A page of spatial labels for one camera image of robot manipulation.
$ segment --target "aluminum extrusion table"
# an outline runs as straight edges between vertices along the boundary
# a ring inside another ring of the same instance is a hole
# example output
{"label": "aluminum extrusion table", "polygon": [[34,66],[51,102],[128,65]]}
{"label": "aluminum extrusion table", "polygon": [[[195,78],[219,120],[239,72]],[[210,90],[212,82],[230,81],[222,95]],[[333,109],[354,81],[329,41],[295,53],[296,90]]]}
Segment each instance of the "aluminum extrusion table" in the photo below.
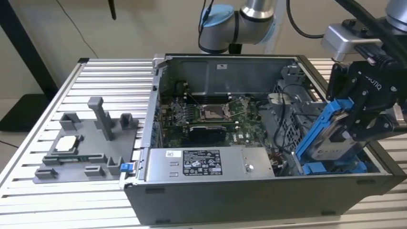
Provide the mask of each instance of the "aluminum extrusion table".
{"label": "aluminum extrusion table", "polygon": [[[311,59],[330,77],[333,61]],[[132,113],[140,119],[134,158],[138,158],[152,81],[152,60],[91,59],[79,63],[10,164],[0,174],[0,229],[148,228],[142,226],[119,188],[119,181],[34,184],[32,178],[56,138],[64,112],[95,118],[87,106],[103,96],[112,118]],[[381,141],[407,171],[407,135]],[[379,229],[407,228],[407,182],[386,195],[367,197],[341,217],[180,226],[182,229]]]}

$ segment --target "wall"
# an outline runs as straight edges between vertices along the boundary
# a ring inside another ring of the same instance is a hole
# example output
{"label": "wall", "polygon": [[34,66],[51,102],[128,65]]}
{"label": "wall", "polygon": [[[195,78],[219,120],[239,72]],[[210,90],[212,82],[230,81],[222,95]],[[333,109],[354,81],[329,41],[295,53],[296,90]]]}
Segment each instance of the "wall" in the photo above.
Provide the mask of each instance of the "wall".
{"label": "wall", "polygon": [[[283,5],[286,10],[286,0],[278,1],[278,5]],[[374,16],[386,15],[387,0],[358,0],[358,2]],[[299,28],[308,34],[322,34],[326,32],[329,24],[341,23],[345,19],[354,18],[334,0],[291,0],[291,11]],[[333,57],[325,51],[321,39],[307,39],[295,32],[287,13],[284,13],[276,45],[268,47],[267,51],[278,54],[304,54],[311,58]]]}
{"label": "wall", "polygon": [[[222,0],[238,9],[243,0]],[[152,58],[155,53],[198,53],[203,0],[60,0],[100,58]],[[47,67],[59,83],[80,57],[95,57],[55,0],[11,0]],[[246,45],[244,53],[263,53]]]}
{"label": "wall", "polygon": [[42,93],[18,51],[0,27],[0,99]]}

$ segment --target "black stand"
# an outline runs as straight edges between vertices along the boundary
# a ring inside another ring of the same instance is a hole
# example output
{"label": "black stand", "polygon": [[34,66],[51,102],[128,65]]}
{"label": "black stand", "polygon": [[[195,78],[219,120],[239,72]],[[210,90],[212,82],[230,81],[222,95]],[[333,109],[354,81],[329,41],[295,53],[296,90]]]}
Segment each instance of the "black stand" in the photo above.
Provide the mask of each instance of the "black stand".
{"label": "black stand", "polygon": [[0,121],[0,131],[32,129],[58,87],[8,0],[0,0],[0,25],[44,94],[26,94]]}

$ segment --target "black cable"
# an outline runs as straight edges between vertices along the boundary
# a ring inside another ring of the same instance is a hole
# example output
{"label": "black cable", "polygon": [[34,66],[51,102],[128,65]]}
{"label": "black cable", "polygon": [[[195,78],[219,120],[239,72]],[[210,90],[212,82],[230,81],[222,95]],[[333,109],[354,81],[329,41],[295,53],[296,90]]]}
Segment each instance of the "black cable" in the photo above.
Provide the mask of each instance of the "black cable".
{"label": "black cable", "polygon": [[292,18],[292,14],[291,14],[291,0],[286,0],[286,6],[287,6],[287,16],[288,16],[288,20],[290,20],[290,23],[292,25],[292,28],[295,29],[295,31],[306,38],[310,38],[310,39],[321,39],[325,37],[323,34],[321,35],[311,35],[311,34],[307,34],[304,33],[300,28],[298,27],[298,25],[295,24],[295,21],[294,21],[294,18]]}
{"label": "black cable", "polygon": [[347,12],[366,25],[383,41],[399,64],[407,68],[407,50],[397,37],[389,32],[377,18],[367,12],[355,0],[335,0]]}
{"label": "black cable", "polygon": [[90,46],[87,40],[84,39],[83,34],[82,34],[82,31],[79,30],[79,28],[78,28],[78,26],[76,26],[76,24],[75,24],[72,18],[70,17],[70,15],[68,15],[68,13],[67,13],[67,11],[66,11],[66,9],[64,9],[62,3],[59,2],[59,0],[55,0],[55,1],[56,1],[56,3],[59,4],[59,6],[60,6],[60,8],[62,8],[62,10],[63,10],[63,12],[64,12],[64,14],[66,14],[66,16],[70,18],[70,20],[71,20],[71,22],[72,22],[72,24],[74,24],[74,26],[75,26],[75,28],[76,28],[76,30],[78,30],[78,33],[79,33],[79,35],[82,36],[83,42],[86,43],[86,45],[87,45],[88,48],[91,49],[91,51],[92,51],[95,57],[99,58],[99,56],[98,56],[95,50],[92,49],[92,47]]}
{"label": "black cable", "polygon": [[6,144],[6,145],[10,145],[10,146],[12,146],[12,147],[15,147],[15,148],[19,148],[16,145],[14,145],[14,144],[11,144],[11,143],[8,143],[8,142],[3,142],[2,140],[0,140],[0,143],[3,143],[3,144]]}
{"label": "black cable", "polygon": [[203,14],[204,14],[204,6],[206,6],[206,0],[203,0],[203,9],[202,9],[202,14],[199,16],[199,24],[198,24],[198,32],[202,32],[202,23],[203,23]]}
{"label": "black cable", "polygon": [[287,94],[284,92],[284,89],[290,86],[298,86],[298,87],[302,87],[306,89],[304,85],[302,84],[296,84],[296,83],[291,83],[291,84],[287,84],[283,88],[282,88],[282,91],[280,91],[280,96],[282,96],[282,113],[280,113],[280,122],[279,122],[279,125],[278,125],[278,128],[275,130],[275,133],[274,133],[274,136],[272,136],[272,143],[274,145],[280,149],[280,151],[286,152],[286,153],[291,153],[290,150],[284,149],[284,145],[279,145],[278,144],[278,141],[276,141],[276,138],[278,138],[278,133],[283,127],[283,121],[284,121],[284,116],[286,116],[286,99],[284,99],[284,96],[283,94]]}
{"label": "black cable", "polygon": [[204,6],[206,6],[206,0],[203,0],[203,10],[202,10],[202,16],[199,18],[199,22],[200,22],[200,27],[198,29],[198,32],[199,32],[199,35],[198,35],[198,46],[200,47],[202,44],[200,44],[200,39],[202,39],[202,34],[203,34],[203,30],[204,30],[204,23],[206,21],[208,20],[208,17],[210,17],[210,13],[211,13],[211,10],[212,10],[212,5],[214,5],[214,1],[215,0],[211,0],[211,3],[208,5],[208,8],[206,9],[206,12],[204,12]]}

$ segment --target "electrical cord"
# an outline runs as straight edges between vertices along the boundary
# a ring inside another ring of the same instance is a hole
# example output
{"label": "electrical cord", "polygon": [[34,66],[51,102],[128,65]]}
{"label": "electrical cord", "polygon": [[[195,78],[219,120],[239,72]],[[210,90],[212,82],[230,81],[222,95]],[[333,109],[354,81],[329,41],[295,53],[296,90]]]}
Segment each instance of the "electrical cord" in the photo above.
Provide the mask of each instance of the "electrical cord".
{"label": "electrical cord", "polygon": [[202,9],[202,14],[199,16],[199,24],[198,24],[198,32],[202,32],[202,23],[203,23],[203,14],[204,14],[204,6],[206,6],[206,0],[203,0],[203,9]]}
{"label": "electrical cord", "polygon": [[14,145],[14,144],[11,144],[11,143],[8,143],[8,142],[4,142],[4,141],[2,141],[2,140],[0,140],[0,143],[6,144],[6,145],[8,145],[8,146],[12,146],[12,147],[15,147],[15,148],[19,148],[16,145]]}
{"label": "electrical cord", "polygon": [[63,10],[63,12],[64,12],[64,14],[66,14],[66,16],[67,16],[68,19],[71,20],[71,22],[72,22],[72,24],[74,24],[74,26],[75,26],[75,28],[76,28],[76,31],[78,31],[79,35],[82,36],[83,42],[86,43],[86,45],[87,45],[88,48],[91,49],[91,51],[92,51],[95,57],[99,58],[99,56],[98,56],[95,50],[92,49],[92,47],[90,46],[87,40],[84,39],[83,34],[82,34],[82,31],[79,30],[79,28],[78,28],[78,26],[76,26],[76,24],[75,24],[72,18],[70,17],[70,15],[68,15],[68,13],[67,13],[64,7],[63,7],[63,4],[59,2],[59,0],[55,0],[55,1],[56,1],[56,3],[59,4],[59,6],[60,6],[60,8],[62,8],[62,10]]}
{"label": "electrical cord", "polygon": [[212,5],[214,5],[214,1],[215,0],[211,0],[211,3],[210,3],[210,6],[208,8],[206,9],[206,12],[204,12],[204,6],[206,6],[206,0],[203,0],[203,10],[202,10],[202,14],[200,14],[200,18],[199,18],[199,28],[198,28],[198,46],[200,47],[202,46],[202,43],[200,43],[200,40],[202,40],[202,34],[203,34],[203,30],[204,30],[204,23],[206,21],[208,20],[208,17],[210,17],[210,13],[211,13],[211,10],[212,10]]}
{"label": "electrical cord", "polygon": [[294,21],[294,18],[292,18],[292,13],[291,13],[291,0],[286,0],[286,6],[287,6],[287,16],[288,16],[288,20],[290,20],[290,23],[292,25],[292,28],[295,29],[295,31],[306,38],[310,38],[310,39],[321,39],[325,37],[323,34],[321,35],[311,35],[311,34],[307,34],[304,33],[300,28],[298,27],[295,21]]}
{"label": "electrical cord", "polygon": [[286,99],[284,99],[283,94],[287,94],[287,93],[284,92],[284,89],[286,89],[287,87],[290,87],[290,86],[299,86],[299,87],[302,87],[302,88],[306,89],[306,87],[304,87],[302,84],[295,84],[295,83],[287,84],[287,85],[282,88],[282,91],[280,91],[280,96],[282,96],[282,113],[280,113],[280,121],[279,121],[278,128],[276,128],[275,133],[274,133],[274,136],[272,136],[272,143],[274,143],[274,145],[279,148],[279,150],[280,150],[282,152],[288,153],[288,154],[290,154],[291,152],[290,152],[290,150],[287,150],[287,149],[284,148],[284,141],[286,141],[286,139],[283,138],[283,145],[282,145],[282,146],[278,144],[278,133],[280,132],[280,129],[282,129],[282,127],[283,127],[283,121],[284,121],[284,116],[286,116]]}

